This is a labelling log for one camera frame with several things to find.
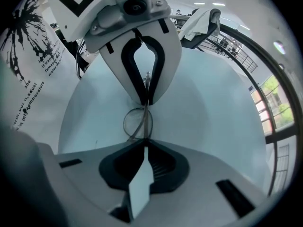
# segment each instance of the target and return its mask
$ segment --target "railing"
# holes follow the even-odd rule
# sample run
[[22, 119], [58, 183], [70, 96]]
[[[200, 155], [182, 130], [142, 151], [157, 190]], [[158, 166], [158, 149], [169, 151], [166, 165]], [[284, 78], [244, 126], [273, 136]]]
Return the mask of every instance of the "railing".
[[[243, 49], [240, 46], [237, 46], [237, 41], [233, 41], [230, 38], [228, 38], [227, 36], [222, 35], [222, 34], [220, 34], [219, 36], [211, 35], [209, 37], [209, 39], [221, 44], [224, 49], [227, 49], [227, 51], [231, 52], [231, 54], [235, 58], [237, 58], [237, 60], [250, 73], [252, 73], [255, 70], [255, 68], [257, 68], [257, 64], [243, 51]], [[218, 49], [218, 47], [214, 46], [212, 43], [209, 43], [206, 40], [204, 40], [200, 44], [200, 46], [204, 47], [205, 49], [216, 52], [217, 54], [222, 54], [223, 56], [226, 56], [222, 50]]]
[[[178, 20], [184, 20], [187, 21], [190, 17], [189, 16], [170, 16], [171, 19], [175, 19], [176, 21]], [[294, 115], [294, 125], [286, 128], [282, 131], [276, 131], [276, 123], [274, 119], [273, 112], [271, 110], [270, 104], [267, 100], [266, 95], [264, 94], [263, 90], [259, 87], [259, 85], [255, 82], [253, 79], [251, 72], [257, 67], [255, 66], [254, 69], [252, 67], [247, 66], [245, 64], [245, 61], [247, 58], [244, 60], [239, 60], [237, 58], [236, 54], [232, 51], [228, 51], [227, 47], [224, 48], [223, 44], [212, 38], [207, 38], [206, 42], [208, 45], [212, 45], [215, 48], [215, 51], [218, 51], [219, 53], [223, 52], [224, 56], [227, 55], [229, 58], [231, 58], [241, 69], [242, 71], [246, 74], [246, 76], [250, 79], [251, 83], [259, 93], [261, 100], [264, 102], [265, 109], [267, 110], [269, 114], [269, 121], [271, 124], [272, 128], [272, 134], [269, 136], [266, 136], [266, 143], [273, 143], [273, 148], [274, 148], [274, 167], [273, 167], [273, 174], [272, 174], [272, 179], [270, 183], [270, 187], [268, 190], [268, 196], [270, 196], [273, 193], [273, 190], [278, 191], [280, 189], [283, 189], [285, 187], [285, 181], [286, 181], [286, 176], [288, 172], [288, 161], [289, 161], [289, 145], [285, 146], [288, 149], [288, 153], [286, 155], [280, 155], [279, 152], [281, 150], [281, 147], [278, 149], [277, 142], [279, 140], [286, 139], [290, 136], [296, 135], [297, 141], [296, 141], [296, 161], [295, 161], [295, 166], [294, 166], [294, 172], [298, 169], [298, 166], [300, 164], [300, 156], [301, 156], [301, 149], [300, 145], [303, 141], [302, 135], [303, 135], [303, 122], [300, 120], [302, 119], [303, 113], [301, 110], [301, 106], [299, 103], [299, 99], [297, 97], [297, 94], [289, 80], [289, 78], [285, 75], [284, 71], [279, 67], [278, 63], [267, 53], [260, 45], [258, 45], [256, 42], [248, 38], [247, 36], [241, 34], [237, 30], [234, 30], [226, 25], [220, 25], [220, 31], [231, 36], [238, 42], [242, 43], [245, 45], [249, 50], [251, 50], [255, 55], [257, 55], [263, 63], [271, 70], [273, 75], [277, 78], [278, 82], [280, 83], [282, 89], [284, 90], [287, 99], [289, 101], [291, 110]], [[282, 159], [287, 158], [287, 168], [286, 169], [280, 169], [280, 163]]]

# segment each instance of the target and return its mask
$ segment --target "person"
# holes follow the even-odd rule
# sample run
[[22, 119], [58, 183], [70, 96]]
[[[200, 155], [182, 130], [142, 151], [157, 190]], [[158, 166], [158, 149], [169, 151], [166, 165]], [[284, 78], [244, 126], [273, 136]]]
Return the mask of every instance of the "person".
[[232, 51], [231, 51], [231, 54], [234, 56], [234, 57], [237, 57], [237, 55], [239, 54], [239, 50], [240, 48], [243, 47], [243, 45], [237, 41], [236, 39], [232, 38], [231, 36], [227, 36], [231, 41], [232, 41]]
[[[53, 30], [56, 32], [58, 38], [61, 40], [61, 42], [64, 44], [66, 49], [73, 55], [73, 57], [76, 59], [77, 51], [78, 51], [78, 43], [77, 41], [74, 42], [67, 42], [64, 38], [64, 35], [61, 32], [61, 29], [58, 27], [57, 23], [50, 24], [50, 26], [53, 28]], [[81, 70], [84, 72], [86, 67], [89, 65], [89, 63], [82, 58], [82, 56], [78, 55], [78, 65], [81, 68]]]
[[[177, 12], [176, 12], [176, 15], [182, 15], [181, 14], [181, 10], [177, 10]], [[185, 22], [186, 21], [184, 21], [184, 20], [182, 20], [182, 19], [176, 19], [176, 22], [175, 23], [177, 23], [177, 25], [179, 25], [179, 26], [183, 26], [184, 24], [185, 24]]]

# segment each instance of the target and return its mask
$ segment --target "tree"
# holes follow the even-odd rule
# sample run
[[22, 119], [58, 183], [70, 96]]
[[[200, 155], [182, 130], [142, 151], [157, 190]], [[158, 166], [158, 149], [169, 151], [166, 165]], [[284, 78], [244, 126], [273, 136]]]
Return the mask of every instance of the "tree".
[[281, 126], [294, 121], [294, 116], [292, 110], [289, 107], [289, 104], [281, 104], [279, 105], [279, 111], [281, 112]]
[[272, 92], [273, 94], [278, 94], [278, 86], [279, 86], [278, 80], [274, 75], [271, 75], [270, 78], [268, 78], [261, 87], [265, 92], [273, 91]]

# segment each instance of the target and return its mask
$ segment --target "ceiling light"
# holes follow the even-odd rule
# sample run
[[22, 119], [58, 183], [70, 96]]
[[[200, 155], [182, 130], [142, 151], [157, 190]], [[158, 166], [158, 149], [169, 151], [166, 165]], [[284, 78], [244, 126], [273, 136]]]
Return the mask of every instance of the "ceiling light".
[[243, 27], [243, 28], [245, 28], [245, 29], [248, 29], [248, 30], [250, 30], [249, 28], [247, 28], [247, 27], [245, 27], [245, 26], [243, 26], [243, 25], [240, 25], [241, 27]]
[[274, 42], [274, 46], [275, 46], [275, 48], [282, 54], [282, 55], [285, 55], [286, 54], [286, 52], [285, 52], [285, 49], [284, 49], [284, 46], [283, 46], [283, 44], [282, 44], [282, 42], [281, 41], [275, 41]]
[[216, 5], [216, 6], [225, 6], [224, 3], [213, 3], [213, 4]]

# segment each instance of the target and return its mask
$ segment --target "white tabletop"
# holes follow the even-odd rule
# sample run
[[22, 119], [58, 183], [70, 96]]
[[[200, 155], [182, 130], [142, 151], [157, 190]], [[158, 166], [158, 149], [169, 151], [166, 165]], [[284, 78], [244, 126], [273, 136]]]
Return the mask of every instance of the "white tabletop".
[[[146, 71], [152, 72], [153, 58], [147, 48], [136, 52], [143, 78]], [[59, 154], [126, 141], [123, 119], [135, 107], [138, 105], [98, 56], [67, 107]], [[224, 60], [183, 48], [169, 89], [150, 112], [152, 139], [216, 156], [263, 187], [267, 166], [262, 124], [249, 91]]]

